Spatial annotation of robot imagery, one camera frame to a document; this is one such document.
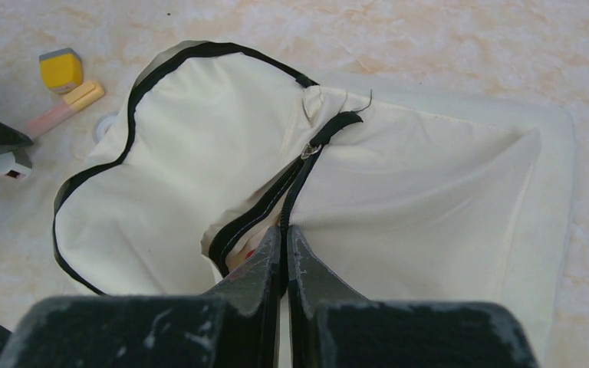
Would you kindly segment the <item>pink white stapler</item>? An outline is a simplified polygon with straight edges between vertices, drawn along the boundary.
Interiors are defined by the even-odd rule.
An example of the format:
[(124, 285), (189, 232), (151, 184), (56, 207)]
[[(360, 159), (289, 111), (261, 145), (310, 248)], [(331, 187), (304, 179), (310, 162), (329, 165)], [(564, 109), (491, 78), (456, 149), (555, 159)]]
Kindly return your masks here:
[(24, 149), (0, 154), (0, 177), (20, 180), (32, 172), (32, 161)]

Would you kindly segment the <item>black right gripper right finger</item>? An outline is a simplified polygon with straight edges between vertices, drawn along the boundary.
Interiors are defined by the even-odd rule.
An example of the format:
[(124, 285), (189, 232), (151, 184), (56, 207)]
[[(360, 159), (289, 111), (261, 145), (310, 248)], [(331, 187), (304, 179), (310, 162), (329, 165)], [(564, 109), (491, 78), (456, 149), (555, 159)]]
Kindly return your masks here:
[(536, 367), (521, 324), (485, 302), (372, 301), (286, 235), (295, 367)]

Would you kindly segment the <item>pink orange marker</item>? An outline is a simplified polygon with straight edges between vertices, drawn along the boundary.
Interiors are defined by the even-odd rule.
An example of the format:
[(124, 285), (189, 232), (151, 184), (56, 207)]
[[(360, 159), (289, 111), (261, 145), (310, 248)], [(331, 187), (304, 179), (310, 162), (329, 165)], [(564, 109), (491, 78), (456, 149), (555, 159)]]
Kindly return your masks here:
[(86, 80), (65, 94), (50, 110), (24, 125), (24, 133), (33, 140), (54, 129), (76, 113), (82, 111), (105, 95), (100, 82)]

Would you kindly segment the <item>cream canvas backpack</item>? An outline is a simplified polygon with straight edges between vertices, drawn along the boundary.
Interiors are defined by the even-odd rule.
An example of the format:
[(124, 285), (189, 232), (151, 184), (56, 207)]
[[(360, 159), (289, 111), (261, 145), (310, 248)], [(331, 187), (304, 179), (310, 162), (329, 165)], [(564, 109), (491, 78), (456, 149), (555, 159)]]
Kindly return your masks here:
[(184, 41), (58, 191), (54, 255), (97, 294), (198, 294), (281, 218), (354, 290), (489, 301), (545, 361), (574, 186), (571, 116)]

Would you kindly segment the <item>yellow eraser block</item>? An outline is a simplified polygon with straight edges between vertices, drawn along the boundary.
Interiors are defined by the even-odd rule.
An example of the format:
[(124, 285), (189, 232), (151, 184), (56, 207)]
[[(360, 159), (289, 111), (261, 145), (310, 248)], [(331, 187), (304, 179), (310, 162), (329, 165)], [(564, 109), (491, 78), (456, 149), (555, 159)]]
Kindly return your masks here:
[(83, 83), (82, 61), (73, 48), (62, 48), (38, 57), (42, 82), (51, 92), (66, 94)]

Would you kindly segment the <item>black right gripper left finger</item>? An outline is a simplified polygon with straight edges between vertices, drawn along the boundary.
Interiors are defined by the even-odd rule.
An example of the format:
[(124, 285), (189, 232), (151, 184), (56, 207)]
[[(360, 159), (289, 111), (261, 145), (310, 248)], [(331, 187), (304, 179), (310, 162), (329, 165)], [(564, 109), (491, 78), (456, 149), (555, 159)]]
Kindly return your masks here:
[(199, 295), (53, 297), (33, 306), (0, 367), (275, 367), (280, 231)]

